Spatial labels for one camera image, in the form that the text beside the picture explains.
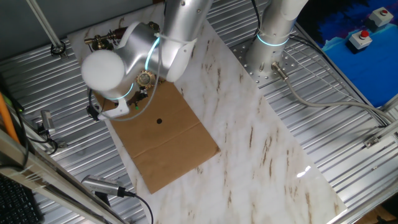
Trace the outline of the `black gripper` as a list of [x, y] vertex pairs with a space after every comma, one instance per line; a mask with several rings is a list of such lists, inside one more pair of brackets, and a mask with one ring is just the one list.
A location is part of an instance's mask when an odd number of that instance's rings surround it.
[[136, 104], [138, 104], [138, 102], [140, 102], [141, 100], [143, 100], [144, 98], [148, 97], [148, 92], [146, 88], [141, 88], [140, 91], [135, 92], [134, 96], [127, 101], [127, 105], [131, 106], [134, 105], [136, 106]]

